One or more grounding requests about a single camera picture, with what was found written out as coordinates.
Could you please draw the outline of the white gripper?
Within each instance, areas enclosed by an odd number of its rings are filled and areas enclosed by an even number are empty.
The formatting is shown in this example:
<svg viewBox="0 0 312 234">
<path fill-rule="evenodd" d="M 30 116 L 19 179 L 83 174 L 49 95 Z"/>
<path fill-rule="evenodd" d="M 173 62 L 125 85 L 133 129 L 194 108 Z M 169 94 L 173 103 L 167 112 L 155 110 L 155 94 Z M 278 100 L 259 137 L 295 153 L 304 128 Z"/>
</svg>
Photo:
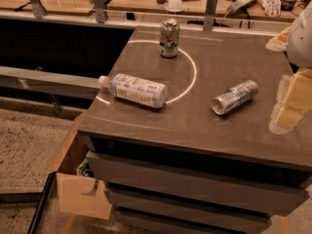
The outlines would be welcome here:
<svg viewBox="0 0 312 234">
<path fill-rule="evenodd" d="M 273 52 L 287 49 L 288 60 L 298 67 L 312 68 L 312 2 L 287 27 L 270 39 L 265 48 Z M 285 135 L 312 108 L 312 69 L 283 75 L 279 83 L 269 130 Z"/>
</svg>

